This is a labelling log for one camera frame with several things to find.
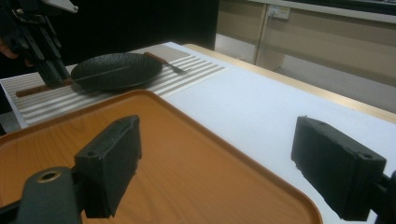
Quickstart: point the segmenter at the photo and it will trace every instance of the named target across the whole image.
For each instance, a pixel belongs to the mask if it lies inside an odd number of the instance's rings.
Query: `table surface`
[[[307,115],[328,122],[388,159],[396,155],[396,115],[393,113],[212,50],[194,45],[167,45],[221,64],[227,70],[165,100],[301,190],[318,207],[324,223],[344,221],[290,161],[297,116]],[[389,160],[385,173],[389,175],[393,170],[396,164]],[[371,214],[368,223],[374,219]]]

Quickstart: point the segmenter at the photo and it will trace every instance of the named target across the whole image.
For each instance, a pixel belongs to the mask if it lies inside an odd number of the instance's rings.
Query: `striped mat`
[[[178,75],[165,66],[163,71],[145,87],[162,98],[183,91],[226,69],[218,64],[205,61],[165,45],[156,45],[132,52],[143,53],[145,51],[158,55],[183,70],[188,70],[187,74]],[[69,72],[73,68],[74,66],[66,67]],[[5,78],[0,80],[0,83],[22,128],[101,102],[116,95],[116,93],[112,92],[85,91],[78,85],[72,85],[21,98],[17,97],[15,94],[17,91],[44,85],[38,73]]]

